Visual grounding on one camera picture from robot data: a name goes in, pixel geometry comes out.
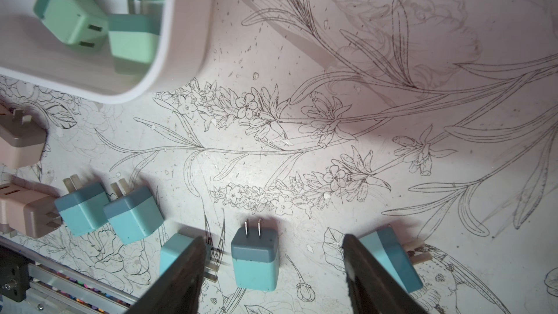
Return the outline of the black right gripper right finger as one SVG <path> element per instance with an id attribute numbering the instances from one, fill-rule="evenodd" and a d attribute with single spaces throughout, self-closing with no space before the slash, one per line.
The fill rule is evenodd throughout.
<path id="1" fill-rule="evenodd" d="M 342 242 L 347 286 L 354 314 L 425 313 L 353 234 Z"/>

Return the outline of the green plug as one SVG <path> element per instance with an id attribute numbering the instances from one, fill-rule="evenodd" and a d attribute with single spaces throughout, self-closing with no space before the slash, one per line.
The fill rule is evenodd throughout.
<path id="1" fill-rule="evenodd" d="M 65 46 L 98 51 L 107 40 L 108 16 L 94 0 L 36 0 L 33 13 Z"/>
<path id="2" fill-rule="evenodd" d="M 142 0 L 127 0 L 127 9 L 126 14 L 108 16 L 110 53 L 116 73 L 140 75 L 146 73 L 155 60 L 161 21 L 145 13 Z"/>

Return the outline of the white storage box front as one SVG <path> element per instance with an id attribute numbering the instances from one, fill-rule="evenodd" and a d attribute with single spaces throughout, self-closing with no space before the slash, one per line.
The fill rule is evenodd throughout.
<path id="1" fill-rule="evenodd" d="M 122 104 L 175 90 L 203 68 L 213 0 L 164 0 L 146 8 L 161 23 L 161 40 L 142 75 L 115 71 L 108 46 L 77 52 L 59 42 L 33 13 L 36 0 L 1 0 L 1 74 L 100 103 Z"/>

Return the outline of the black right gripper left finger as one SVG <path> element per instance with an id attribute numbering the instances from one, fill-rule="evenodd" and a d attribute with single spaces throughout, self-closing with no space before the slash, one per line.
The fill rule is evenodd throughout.
<path id="1" fill-rule="evenodd" d="M 205 264 L 206 244 L 197 237 L 126 313 L 197 314 Z"/>

